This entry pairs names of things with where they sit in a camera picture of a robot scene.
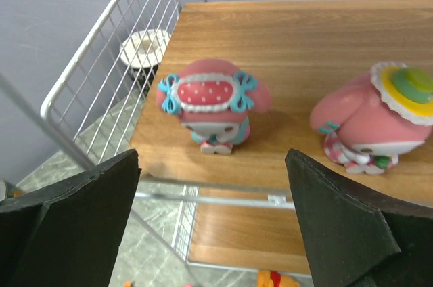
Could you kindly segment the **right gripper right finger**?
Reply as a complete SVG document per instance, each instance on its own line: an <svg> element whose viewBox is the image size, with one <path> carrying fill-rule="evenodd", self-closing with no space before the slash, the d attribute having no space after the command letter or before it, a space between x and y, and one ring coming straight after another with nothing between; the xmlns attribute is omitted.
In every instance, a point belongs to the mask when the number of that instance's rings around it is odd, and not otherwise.
<svg viewBox="0 0 433 287"><path fill-rule="evenodd" d="M432 208L377 192L299 150L285 162L315 286L432 285Z"/></svg>

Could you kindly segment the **orange bear red shirt toy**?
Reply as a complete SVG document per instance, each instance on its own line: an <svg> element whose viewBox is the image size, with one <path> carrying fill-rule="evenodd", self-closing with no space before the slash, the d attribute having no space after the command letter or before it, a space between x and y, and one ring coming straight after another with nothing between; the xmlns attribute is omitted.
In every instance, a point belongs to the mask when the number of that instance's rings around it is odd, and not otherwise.
<svg viewBox="0 0 433 287"><path fill-rule="evenodd" d="M271 270L259 270L257 287L300 287L300 283L290 275Z"/></svg>

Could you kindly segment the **pink blue bear toy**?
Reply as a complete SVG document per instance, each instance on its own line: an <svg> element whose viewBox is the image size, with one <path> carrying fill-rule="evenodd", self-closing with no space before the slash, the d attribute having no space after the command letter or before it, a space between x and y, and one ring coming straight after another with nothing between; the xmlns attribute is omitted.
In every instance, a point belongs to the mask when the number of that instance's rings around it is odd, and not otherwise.
<svg viewBox="0 0 433 287"><path fill-rule="evenodd" d="M250 111L271 108L266 86L227 60L203 59L162 78L156 90L161 111L176 117L205 154L230 155L250 135Z"/></svg>

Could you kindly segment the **pink bear green hat toy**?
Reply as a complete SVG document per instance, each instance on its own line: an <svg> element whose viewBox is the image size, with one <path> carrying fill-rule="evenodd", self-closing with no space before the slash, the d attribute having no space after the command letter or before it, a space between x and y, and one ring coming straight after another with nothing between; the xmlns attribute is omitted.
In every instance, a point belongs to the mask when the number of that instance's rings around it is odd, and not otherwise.
<svg viewBox="0 0 433 287"><path fill-rule="evenodd" d="M401 62L379 62L317 102L311 129L348 173L379 175L432 134L432 75Z"/></svg>

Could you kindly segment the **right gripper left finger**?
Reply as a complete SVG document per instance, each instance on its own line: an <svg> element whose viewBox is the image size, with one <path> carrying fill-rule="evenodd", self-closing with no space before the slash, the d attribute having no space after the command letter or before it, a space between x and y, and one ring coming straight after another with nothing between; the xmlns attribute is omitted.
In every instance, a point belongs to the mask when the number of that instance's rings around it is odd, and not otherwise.
<svg viewBox="0 0 433 287"><path fill-rule="evenodd" d="M141 169L131 149L1 202L2 286L108 286Z"/></svg>

